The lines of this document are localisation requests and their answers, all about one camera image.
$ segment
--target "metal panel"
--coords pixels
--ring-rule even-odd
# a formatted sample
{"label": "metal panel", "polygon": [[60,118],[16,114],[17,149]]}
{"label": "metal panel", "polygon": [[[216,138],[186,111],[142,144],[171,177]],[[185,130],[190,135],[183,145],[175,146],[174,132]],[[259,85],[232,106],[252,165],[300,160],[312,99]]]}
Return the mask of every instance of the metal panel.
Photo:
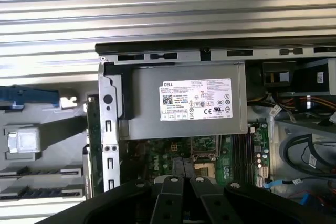
{"label": "metal panel", "polygon": [[93,74],[98,70],[98,42],[332,35],[335,4],[336,0],[0,0],[0,84],[97,79]]}

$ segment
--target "screw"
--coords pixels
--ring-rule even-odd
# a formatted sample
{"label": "screw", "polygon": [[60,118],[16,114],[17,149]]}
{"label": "screw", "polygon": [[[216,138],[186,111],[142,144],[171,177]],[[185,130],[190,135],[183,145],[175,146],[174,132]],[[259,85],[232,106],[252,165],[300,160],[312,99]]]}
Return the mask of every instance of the screw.
{"label": "screw", "polygon": [[233,188],[240,188],[240,184],[238,184],[238,183],[231,183],[230,186],[233,187]]}
{"label": "screw", "polygon": [[204,178],[202,178],[202,177],[197,177],[195,180],[196,180],[197,182],[203,182],[203,181],[204,181]]}

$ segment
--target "motherboard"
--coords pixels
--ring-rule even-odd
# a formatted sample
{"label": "motherboard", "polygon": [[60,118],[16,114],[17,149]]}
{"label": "motherboard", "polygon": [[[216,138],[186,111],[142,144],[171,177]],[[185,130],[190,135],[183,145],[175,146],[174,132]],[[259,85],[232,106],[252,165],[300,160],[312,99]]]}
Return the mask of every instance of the motherboard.
{"label": "motherboard", "polygon": [[270,174],[267,124],[251,123],[248,134],[148,140],[147,179],[172,174],[175,157],[191,158],[197,175],[220,185],[234,179],[262,188]]}

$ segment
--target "wire bundle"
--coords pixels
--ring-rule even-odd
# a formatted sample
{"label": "wire bundle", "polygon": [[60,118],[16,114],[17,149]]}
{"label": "wire bundle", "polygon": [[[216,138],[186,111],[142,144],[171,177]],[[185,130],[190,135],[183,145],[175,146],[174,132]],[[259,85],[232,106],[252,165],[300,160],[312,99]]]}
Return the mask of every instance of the wire bundle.
{"label": "wire bundle", "polygon": [[[301,155],[301,160],[304,152],[307,148],[309,148],[311,155],[313,155],[316,160],[323,164],[324,166],[326,166],[330,171],[329,172],[324,172],[320,169],[318,169],[319,172],[314,172],[310,169],[306,169],[303,168],[301,166],[298,166],[296,164],[294,164],[291,159],[289,158],[289,154],[288,154],[288,150],[298,144],[303,144],[303,143],[307,143],[308,145],[304,148],[303,153]],[[305,179],[319,179],[319,180],[327,180],[327,187],[329,189],[329,191],[331,191],[333,194],[336,194],[336,189],[332,187],[332,180],[331,179],[336,179],[336,173],[333,173],[334,169],[335,169],[335,165],[330,164],[329,162],[327,162],[325,159],[323,159],[316,151],[314,145],[315,144],[321,144],[321,145],[325,145],[325,143],[313,143],[312,141],[312,135],[303,135],[303,136],[297,136],[297,137],[293,137],[292,139],[290,139],[286,145],[284,146],[284,149],[282,151],[283,154],[283,158],[284,161],[293,169],[305,173],[305,174],[309,174],[311,176],[309,177],[305,177],[305,178],[301,178],[301,180],[305,180]],[[294,184],[294,182],[292,180],[290,181],[282,181],[283,184]]]}

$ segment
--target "white label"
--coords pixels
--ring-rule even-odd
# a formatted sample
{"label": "white label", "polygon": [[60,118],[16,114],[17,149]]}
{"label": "white label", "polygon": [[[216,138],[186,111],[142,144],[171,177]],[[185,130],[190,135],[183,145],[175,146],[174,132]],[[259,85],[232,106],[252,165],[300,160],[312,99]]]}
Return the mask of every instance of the white label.
{"label": "white label", "polygon": [[314,169],[316,169],[316,158],[313,155],[309,155],[309,162],[308,164],[313,167]]}
{"label": "white label", "polygon": [[302,183],[302,182],[303,182],[303,181],[300,180],[299,178],[293,180],[293,184],[294,184],[294,185],[297,185],[297,184]]}
{"label": "white label", "polygon": [[161,121],[232,118],[231,79],[165,81]]}
{"label": "white label", "polygon": [[271,111],[269,112],[270,116],[276,116],[277,114],[279,114],[279,112],[282,110],[282,108],[279,105],[275,105]]}
{"label": "white label", "polygon": [[319,83],[319,84],[324,83],[323,72],[317,73],[317,83]]}

